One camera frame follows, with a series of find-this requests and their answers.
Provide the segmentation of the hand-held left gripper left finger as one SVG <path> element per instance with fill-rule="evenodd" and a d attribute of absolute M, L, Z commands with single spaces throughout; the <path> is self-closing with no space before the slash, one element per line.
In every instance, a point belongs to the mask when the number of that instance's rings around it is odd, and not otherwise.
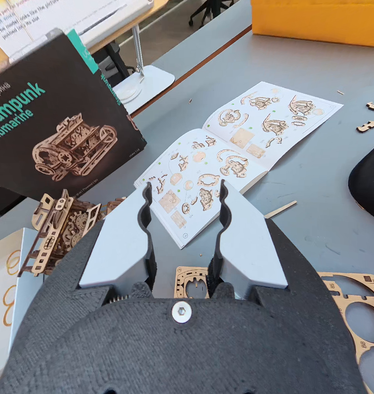
<path fill-rule="evenodd" d="M 130 293 L 137 282 L 153 289 L 157 265 L 152 238 L 152 186 L 145 183 L 109 213 L 91 252 L 79 285 L 81 288 L 112 285 Z"/>

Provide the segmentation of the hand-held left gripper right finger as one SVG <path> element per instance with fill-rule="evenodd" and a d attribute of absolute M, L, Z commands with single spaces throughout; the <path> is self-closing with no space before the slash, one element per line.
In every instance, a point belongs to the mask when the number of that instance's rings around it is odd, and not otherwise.
<path fill-rule="evenodd" d="M 240 298 L 248 298 L 252 285 L 281 288 L 288 282 L 272 242 L 265 218 L 229 182 L 220 187 L 223 225 L 208 267 L 207 286 L 212 297 L 222 281 L 233 285 Z"/>

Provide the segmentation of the pointed wooden stick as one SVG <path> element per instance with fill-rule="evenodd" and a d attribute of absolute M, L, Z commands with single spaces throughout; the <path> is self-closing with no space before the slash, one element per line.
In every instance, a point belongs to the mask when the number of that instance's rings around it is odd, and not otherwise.
<path fill-rule="evenodd" d="M 273 216 L 278 215 L 278 214 L 280 214 L 281 212 L 283 212 L 283 211 L 289 209 L 290 207 L 292 207 L 292 206 L 295 205 L 295 204 L 297 204 L 297 201 L 296 201 L 296 200 L 294 200 L 294 201 L 292 201 L 292 202 L 290 202 L 290 203 L 288 203 L 288 204 L 286 204 L 286 205 L 284 205 L 284 206 L 282 206 L 282 207 L 280 207 L 280 208 L 278 208 L 278 209 L 276 209 L 276 210 L 273 210 L 273 211 L 269 212 L 268 214 L 264 215 L 264 218 L 265 218 L 265 219 L 270 219 L 270 218 L 272 218 Z"/>

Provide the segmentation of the laser-cut wooden parts sheet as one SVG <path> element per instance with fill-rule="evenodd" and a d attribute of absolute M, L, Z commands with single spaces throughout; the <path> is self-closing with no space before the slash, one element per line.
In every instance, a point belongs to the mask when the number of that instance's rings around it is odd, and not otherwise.
<path fill-rule="evenodd" d="M 207 285 L 206 274 L 208 273 L 207 268 L 203 267 L 186 267 L 180 266 L 176 268 L 175 275 L 175 287 L 174 287 L 174 298 L 189 298 L 186 288 L 188 283 L 193 283 L 194 280 L 202 280 Z M 373 274 L 361 274 L 361 273 L 330 273 L 330 272 L 318 272 L 323 283 L 326 285 L 329 292 L 332 294 L 332 298 L 335 301 L 340 314 L 352 335 L 353 342 L 356 346 L 356 360 L 359 366 L 361 366 L 362 356 L 370 351 L 374 347 L 374 342 L 362 338 L 361 335 L 357 334 L 354 329 L 351 328 L 347 317 L 346 310 L 353 303 L 361 303 L 366 306 L 374 308 L 374 275 Z M 372 295 L 348 295 L 342 291 L 341 287 L 335 282 L 335 276 L 342 278 L 348 278 L 353 280 L 360 285 L 368 288 Z"/>

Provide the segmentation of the assembled wooden model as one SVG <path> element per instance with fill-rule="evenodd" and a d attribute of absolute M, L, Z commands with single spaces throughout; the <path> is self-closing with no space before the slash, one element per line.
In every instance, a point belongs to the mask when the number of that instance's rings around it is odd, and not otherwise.
<path fill-rule="evenodd" d="M 94 225 L 121 204 L 126 197 L 106 205 L 83 202 L 69 196 L 66 189 L 59 199 L 44 194 L 32 216 L 38 234 L 18 273 L 51 275 L 63 257 Z"/>

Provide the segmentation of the black model kit box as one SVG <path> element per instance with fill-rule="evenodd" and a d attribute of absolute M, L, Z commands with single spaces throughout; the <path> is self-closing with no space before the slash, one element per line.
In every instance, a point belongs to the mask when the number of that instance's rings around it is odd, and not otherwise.
<path fill-rule="evenodd" d="M 75 32 L 0 70 L 0 186 L 84 194 L 146 141 Z"/>

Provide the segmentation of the white instruction booklet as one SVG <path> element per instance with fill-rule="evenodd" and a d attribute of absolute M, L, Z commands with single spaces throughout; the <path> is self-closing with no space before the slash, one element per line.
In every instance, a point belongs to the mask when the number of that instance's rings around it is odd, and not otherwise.
<path fill-rule="evenodd" d="M 135 181 L 183 249 L 219 214 L 220 183 L 241 194 L 342 104 L 261 81 L 175 140 Z"/>

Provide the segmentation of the black padded wrist rest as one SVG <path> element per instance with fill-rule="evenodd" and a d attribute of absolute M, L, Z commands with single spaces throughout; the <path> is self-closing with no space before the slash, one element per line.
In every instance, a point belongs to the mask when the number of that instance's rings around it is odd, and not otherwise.
<path fill-rule="evenodd" d="M 374 217 L 374 149 L 353 168 L 348 188 L 357 204 Z"/>

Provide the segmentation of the yellow plastic bin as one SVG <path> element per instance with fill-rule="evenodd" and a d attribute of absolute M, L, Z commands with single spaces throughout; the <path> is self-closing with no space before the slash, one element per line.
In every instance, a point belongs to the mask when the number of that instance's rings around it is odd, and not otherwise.
<path fill-rule="evenodd" d="M 251 0 L 254 34 L 374 47 L 374 0 Z"/>

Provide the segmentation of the instruction sheet stand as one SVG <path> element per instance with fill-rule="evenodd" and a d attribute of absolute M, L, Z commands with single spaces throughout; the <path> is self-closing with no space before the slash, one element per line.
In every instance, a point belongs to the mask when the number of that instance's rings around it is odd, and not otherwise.
<path fill-rule="evenodd" d="M 74 32 L 110 83 L 127 112 L 134 111 L 171 86 L 175 76 L 143 65 L 139 22 L 167 1 L 19 0 L 0 1 L 0 68 L 53 35 Z M 127 67 L 115 38 L 132 28 L 136 67 Z"/>

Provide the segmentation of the black office chair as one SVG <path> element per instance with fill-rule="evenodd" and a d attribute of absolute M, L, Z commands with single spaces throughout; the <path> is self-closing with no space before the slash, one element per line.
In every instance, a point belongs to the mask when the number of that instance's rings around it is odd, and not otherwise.
<path fill-rule="evenodd" d="M 232 5 L 234 5 L 234 0 L 206 0 L 204 3 L 190 16 L 189 26 L 192 27 L 194 25 L 193 18 L 197 16 L 199 13 L 204 11 L 203 18 L 201 20 L 201 24 L 199 28 L 202 28 L 205 24 L 206 18 L 215 18 L 220 15 L 221 9 L 227 10 Z"/>

